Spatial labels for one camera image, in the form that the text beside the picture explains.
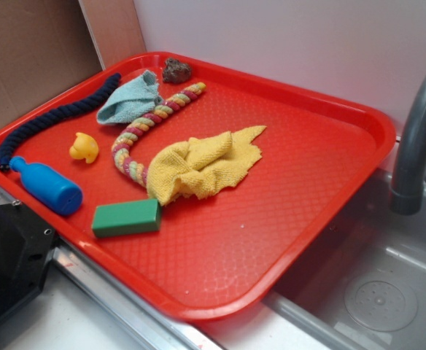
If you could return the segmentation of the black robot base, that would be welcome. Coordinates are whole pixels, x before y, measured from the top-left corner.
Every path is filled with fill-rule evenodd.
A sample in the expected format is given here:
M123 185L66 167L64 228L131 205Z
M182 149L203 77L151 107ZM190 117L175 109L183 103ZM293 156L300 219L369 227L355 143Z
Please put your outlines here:
M0 323L44 288L55 229L24 203L0 204Z

